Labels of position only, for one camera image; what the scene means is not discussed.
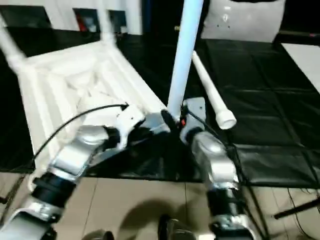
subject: tile floor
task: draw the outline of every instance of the tile floor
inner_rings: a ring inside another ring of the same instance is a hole
[[[18,175],[0,173],[0,195],[4,196]],[[10,212],[28,192],[24,181]],[[272,215],[292,206],[287,188],[255,187],[254,192],[276,240],[307,239],[301,237],[294,216],[275,220]],[[209,211],[205,190],[200,183],[84,178],[61,221],[55,226],[58,240],[81,240],[97,231],[112,231],[116,240],[156,240],[158,219],[169,214],[194,230],[198,235],[209,232]],[[315,198],[314,190],[290,189],[296,205]],[[248,189],[244,194],[255,217]],[[299,222],[310,236],[319,238],[320,214],[316,208],[298,214]]]

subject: white plastic structure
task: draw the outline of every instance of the white plastic structure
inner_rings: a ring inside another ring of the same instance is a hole
[[[146,115],[166,108],[115,45],[102,1],[97,0],[101,41],[64,50],[27,58],[0,25],[0,48],[18,77],[34,153],[61,124],[86,110],[128,103]],[[69,124],[36,159],[30,181],[43,173],[79,126],[114,126],[120,112],[103,109]]]
[[[211,0],[201,37],[271,43],[279,32],[285,3]]]
[[[213,107],[215,120],[218,123],[218,126],[223,130],[232,128],[237,123],[237,120],[221,98],[196,51],[193,52],[192,61],[209,98],[211,106]]]
[[[168,111],[176,120],[180,118],[180,108],[184,100],[203,3],[204,0],[184,0],[183,3],[180,32],[167,105]]]

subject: white pipe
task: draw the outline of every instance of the white pipe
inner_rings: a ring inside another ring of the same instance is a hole
[[[142,35],[141,0],[125,0],[125,21],[131,35]]]
[[[25,55],[17,47],[5,26],[6,22],[0,15],[0,48],[4,53],[8,65],[17,74],[21,63],[25,59]]]
[[[218,123],[218,126],[221,129],[232,128],[237,123],[237,120],[232,111],[227,108],[226,104],[221,98],[216,86],[212,82],[196,51],[193,52],[192,61],[213,107],[215,112],[215,120]]]
[[[96,0],[96,8],[101,31],[100,40],[105,44],[114,44],[116,42],[114,31],[104,1]]]
[[[180,118],[180,108],[184,100],[203,2],[204,0],[184,0],[183,3],[180,33],[167,106],[168,111],[176,120]]]

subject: robotic leg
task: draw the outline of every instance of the robotic leg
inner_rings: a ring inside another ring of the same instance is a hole
[[[188,109],[206,118],[203,98],[184,101]],[[206,188],[208,207],[211,215],[209,229],[216,240],[255,240],[249,228],[249,218],[244,211],[237,171],[228,158],[225,146],[193,116],[185,116],[185,126],[180,139],[190,146],[201,171]],[[195,235],[176,219],[167,217],[159,222],[159,240],[194,240]]]

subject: black cable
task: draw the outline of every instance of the black cable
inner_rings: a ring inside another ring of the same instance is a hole
[[[126,108],[128,105],[127,104],[112,104],[112,105],[106,105],[106,106],[99,106],[99,107],[95,107],[92,108],[90,110],[84,111],[79,113],[78,115],[70,118],[68,121],[66,121],[64,124],[62,124],[60,127],[58,127],[54,133],[52,133],[52,135],[41,145],[41,147],[38,149],[38,151],[36,151],[36,153],[34,154],[33,158],[31,159],[30,163],[35,162],[36,158],[39,156],[39,154],[43,151],[43,149],[48,145],[48,143],[63,129],[65,128],[69,123],[73,122],[74,120],[87,115],[89,113],[98,111],[98,110],[102,110],[102,109],[108,109],[108,108],[116,108],[116,107],[121,107],[121,108]],[[24,178],[26,177],[26,174],[21,174],[20,177],[18,178],[18,180],[15,182],[14,186],[11,188],[10,192],[7,194],[7,196],[3,199],[3,204],[6,204],[5,209],[1,215],[0,218],[0,225],[4,223],[4,220],[6,218],[6,215],[8,213],[8,210],[21,186],[21,183],[23,182]]]
[[[243,178],[247,183],[249,183],[249,180],[247,179],[247,177],[246,177],[245,174],[242,172],[242,169],[241,169],[239,166],[237,166],[237,170],[238,170],[238,173],[240,173],[240,174],[242,175],[242,178]],[[269,240],[269,239],[271,239],[271,236],[270,236],[270,233],[269,233],[269,228],[268,228],[266,219],[265,219],[265,217],[264,217],[264,214],[263,214],[263,212],[262,212],[262,210],[261,210],[261,207],[260,207],[260,205],[259,205],[257,196],[256,196],[253,188],[252,188],[249,184],[247,184],[247,188],[248,188],[248,190],[249,190],[249,193],[250,193],[251,198],[252,198],[252,200],[253,200],[253,204],[254,204],[254,206],[255,206],[255,208],[256,208],[256,211],[257,211],[258,216],[259,216],[259,218],[260,218],[260,220],[261,220],[261,223],[262,223],[263,230],[264,230],[264,232],[265,232],[265,236],[264,236],[264,235],[261,235],[261,237],[262,237],[262,239]],[[252,222],[256,221],[256,220],[253,218],[253,215],[252,215],[251,221],[252,221]]]
[[[195,115],[193,112],[191,112],[188,108],[187,109],[184,109],[187,111],[187,113],[189,113],[192,117],[194,117],[196,120],[198,120],[199,122],[201,122],[205,128],[208,130],[208,132],[210,132],[212,135],[214,135],[218,140],[219,139],[219,135],[217,134],[217,132],[210,126],[208,125],[204,120],[202,120],[200,117],[198,117],[197,115]],[[244,173],[242,172],[241,168],[239,166],[237,166],[237,169],[238,169],[238,172],[242,175],[242,177],[247,181],[249,182],[249,180],[246,178],[246,176],[244,175]],[[255,208],[257,210],[257,213],[259,215],[259,218],[262,222],[262,227],[264,229],[264,232],[265,232],[265,235],[263,234],[261,228],[259,227],[257,221],[255,220],[254,216],[252,215],[249,207],[247,205],[245,205],[245,208],[246,208],[246,211],[248,213],[248,217],[250,218],[250,220],[252,221],[253,225],[256,227],[257,231],[259,232],[261,238],[263,240],[269,240],[271,237],[270,237],[270,233],[269,233],[269,229],[268,229],[268,225],[266,223],[266,220],[264,218],[264,214],[261,210],[261,207],[258,203],[258,200],[257,200],[257,197],[255,195],[255,192],[254,190],[252,189],[252,187],[250,185],[247,186],[248,189],[249,189],[249,193],[253,199],[253,203],[255,205]]]
[[[202,120],[200,117],[198,117],[197,115],[195,115],[192,111],[190,111],[189,109],[187,109],[187,113],[190,114],[192,117],[194,117],[195,119],[197,119],[200,123],[202,123],[204,125],[204,127],[207,129],[207,131],[209,133],[211,133],[213,136],[215,136],[220,142],[222,142],[223,144],[226,145],[225,142],[223,142],[220,138],[219,138],[219,134],[210,126],[206,123],[206,121]]]
[[[290,201],[291,201],[293,207],[295,208],[296,205],[295,205],[294,199],[293,199],[293,197],[292,197],[292,195],[291,195],[291,192],[290,192],[289,188],[287,189],[287,191],[288,191],[288,195],[289,195]],[[308,239],[317,240],[317,239],[313,238],[312,236],[309,236],[309,235],[304,231],[304,229],[302,228],[302,226],[301,226],[301,224],[300,224],[300,221],[299,221],[299,219],[298,219],[298,214],[295,213],[294,215],[295,215],[296,223],[298,224],[297,227],[299,228],[300,232],[301,232],[302,234],[304,234]]]

